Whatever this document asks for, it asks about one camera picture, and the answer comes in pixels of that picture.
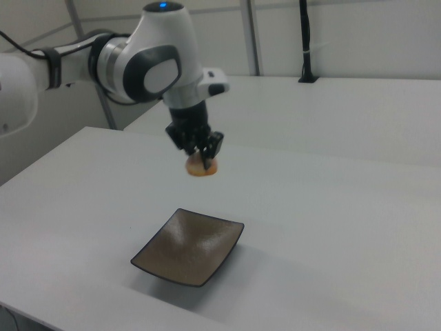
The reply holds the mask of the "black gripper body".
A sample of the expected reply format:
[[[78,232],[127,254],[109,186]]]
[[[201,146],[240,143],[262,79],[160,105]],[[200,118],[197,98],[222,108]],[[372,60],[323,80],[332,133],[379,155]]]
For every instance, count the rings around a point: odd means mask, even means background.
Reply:
[[[165,131],[176,147],[183,150],[184,143],[194,142],[200,150],[211,132],[206,102],[201,101],[189,108],[170,108],[170,115],[172,122]]]

